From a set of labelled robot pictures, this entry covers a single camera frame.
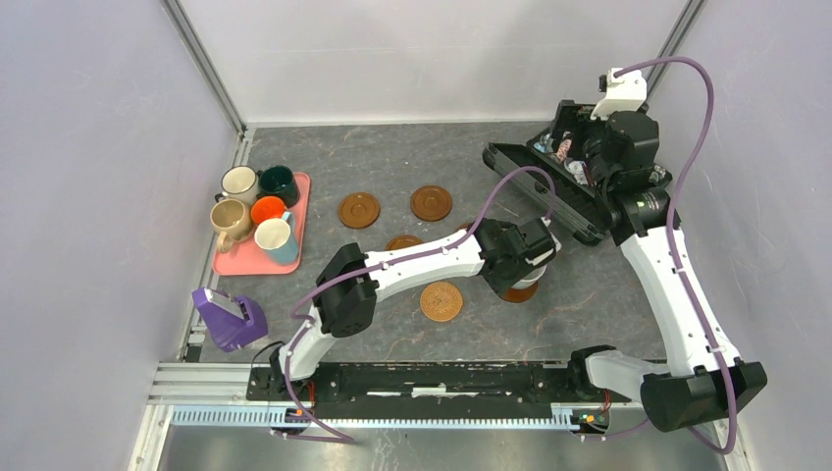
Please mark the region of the woven rattan coaster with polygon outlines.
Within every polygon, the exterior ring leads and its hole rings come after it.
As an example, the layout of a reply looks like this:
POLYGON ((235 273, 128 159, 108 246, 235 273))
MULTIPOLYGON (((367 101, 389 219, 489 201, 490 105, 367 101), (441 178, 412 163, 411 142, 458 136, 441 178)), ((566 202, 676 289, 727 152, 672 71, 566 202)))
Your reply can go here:
POLYGON ((422 313, 434 322, 449 322, 454 319, 464 305, 460 289, 449 282, 435 282, 427 285, 420 295, 422 313))

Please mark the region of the beige mug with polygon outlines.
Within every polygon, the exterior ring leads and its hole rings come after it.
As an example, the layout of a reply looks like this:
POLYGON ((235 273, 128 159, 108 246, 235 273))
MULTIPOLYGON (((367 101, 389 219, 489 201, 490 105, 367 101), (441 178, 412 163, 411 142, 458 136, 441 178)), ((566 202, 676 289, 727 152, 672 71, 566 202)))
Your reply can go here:
POLYGON ((255 231, 250 205, 238 199, 226 198, 217 202, 211 210, 210 220, 217 235, 215 246, 221 253, 230 252, 255 231))

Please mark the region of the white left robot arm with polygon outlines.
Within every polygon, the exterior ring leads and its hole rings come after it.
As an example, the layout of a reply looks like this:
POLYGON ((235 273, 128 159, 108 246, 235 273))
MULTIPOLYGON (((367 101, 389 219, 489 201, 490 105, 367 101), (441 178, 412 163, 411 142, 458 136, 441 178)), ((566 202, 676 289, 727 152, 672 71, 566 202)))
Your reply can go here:
POLYGON ((451 235, 403 249, 364 252, 355 243, 338 250, 315 288, 291 309, 301 322, 271 358, 270 385, 297 399, 337 340, 365 331, 377 305, 401 291, 454 278, 480 277, 505 295, 533 285, 561 250, 546 218, 523 225, 483 219, 451 235))

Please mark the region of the white mug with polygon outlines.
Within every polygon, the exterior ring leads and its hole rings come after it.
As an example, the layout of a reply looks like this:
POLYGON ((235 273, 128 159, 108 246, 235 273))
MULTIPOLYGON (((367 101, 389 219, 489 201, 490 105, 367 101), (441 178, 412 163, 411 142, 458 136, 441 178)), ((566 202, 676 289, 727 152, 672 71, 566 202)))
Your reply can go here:
POLYGON ((524 276, 521 280, 511 286, 512 289, 527 289, 534 285, 546 272, 546 265, 535 268, 529 274, 524 276))

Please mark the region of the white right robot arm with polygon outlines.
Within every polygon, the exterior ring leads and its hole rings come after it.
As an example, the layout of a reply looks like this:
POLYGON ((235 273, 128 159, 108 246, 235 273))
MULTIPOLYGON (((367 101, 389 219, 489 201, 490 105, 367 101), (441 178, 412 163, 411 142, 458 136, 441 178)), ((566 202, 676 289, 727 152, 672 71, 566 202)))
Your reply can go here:
POLYGON ((637 401, 661 432, 720 420, 737 431, 739 412, 767 375, 760 363, 743 360, 685 265, 681 223, 655 170, 658 122, 643 105, 603 116, 595 105, 563 100, 550 135, 558 169, 584 165, 600 224, 641 282, 666 350, 663 365, 608 345, 577 350, 567 389, 580 400, 608 390, 637 401))

